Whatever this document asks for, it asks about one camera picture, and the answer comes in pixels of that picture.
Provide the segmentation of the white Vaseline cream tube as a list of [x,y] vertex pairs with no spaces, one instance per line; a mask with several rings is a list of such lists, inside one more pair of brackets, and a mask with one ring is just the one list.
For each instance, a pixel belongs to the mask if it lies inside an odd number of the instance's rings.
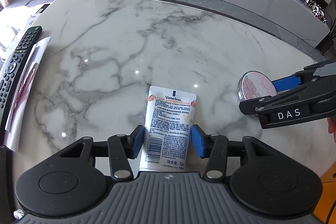
[[151,86],[140,171],[182,172],[186,166],[197,95]]

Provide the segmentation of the round pink compact tin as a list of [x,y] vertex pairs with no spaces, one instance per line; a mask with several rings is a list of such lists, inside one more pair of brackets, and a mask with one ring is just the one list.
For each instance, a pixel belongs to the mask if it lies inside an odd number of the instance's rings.
[[258,71],[244,73],[238,83],[240,102],[264,96],[276,96],[277,91],[272,81]]

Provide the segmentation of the cow pattern box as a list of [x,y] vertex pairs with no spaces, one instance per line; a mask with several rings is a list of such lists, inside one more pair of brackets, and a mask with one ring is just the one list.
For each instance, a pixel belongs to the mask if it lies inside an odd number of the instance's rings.
[[327,22],[325,15],[324,15],[324,11],[323,9],[320,7],[320,5],[318,5],[316,2],[313,2],[312,6],[311,6],[311,12],[312,14],[318,18],[323,24],[325,24]]

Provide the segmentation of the orange storage box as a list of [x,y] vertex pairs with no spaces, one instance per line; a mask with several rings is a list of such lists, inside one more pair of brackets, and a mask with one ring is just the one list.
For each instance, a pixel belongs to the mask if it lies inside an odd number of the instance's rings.
[[321,176],[322,196],[314,210],[314,216],[326,224],[336,223],[336,162]]

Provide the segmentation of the white paper sheets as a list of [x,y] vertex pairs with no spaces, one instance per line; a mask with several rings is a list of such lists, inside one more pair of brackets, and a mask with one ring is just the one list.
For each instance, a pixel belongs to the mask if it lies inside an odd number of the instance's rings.
[[23,72],[19,76],[18,86],[15,88],[14,99],[11,102],[9,115],[5,124],[4,145],[12,151],[18,151],[19,137],[26,103],[40,61],[50,40],[51,37],[43,38],[33,46],[33,49],[23,68]]

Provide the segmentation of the black remote control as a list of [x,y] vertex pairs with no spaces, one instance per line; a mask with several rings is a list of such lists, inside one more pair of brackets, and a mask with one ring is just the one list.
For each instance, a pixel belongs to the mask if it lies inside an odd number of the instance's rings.
[[34,26],[25,32],[10,55],[9,63],[4,66],[4,71],[1,73],[1,131],[5,129],[15,89],[27,64],[29,54],[38,42],[42,30],[41,26]]

